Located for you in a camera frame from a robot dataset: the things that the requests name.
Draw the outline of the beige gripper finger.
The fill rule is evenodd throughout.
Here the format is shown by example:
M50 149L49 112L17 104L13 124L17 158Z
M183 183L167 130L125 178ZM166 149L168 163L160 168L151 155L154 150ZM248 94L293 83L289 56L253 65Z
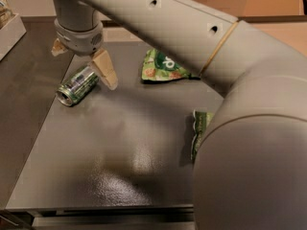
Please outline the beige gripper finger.
M61 54L64 54L67 52L67 48L60 42L60 40L57 38L54 41L51 53L54 57L57 57Z
M118 78L106 49L100 49L91 56L90 66L105 86L110 90L117 88Z

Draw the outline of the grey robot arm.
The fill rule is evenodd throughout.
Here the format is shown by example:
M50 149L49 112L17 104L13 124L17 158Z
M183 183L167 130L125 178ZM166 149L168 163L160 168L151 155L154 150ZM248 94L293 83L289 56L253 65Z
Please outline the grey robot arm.
M197 230L307 230L307 59L192 0L54 0L72 51L101 12L213 87L223 103L194 164Z

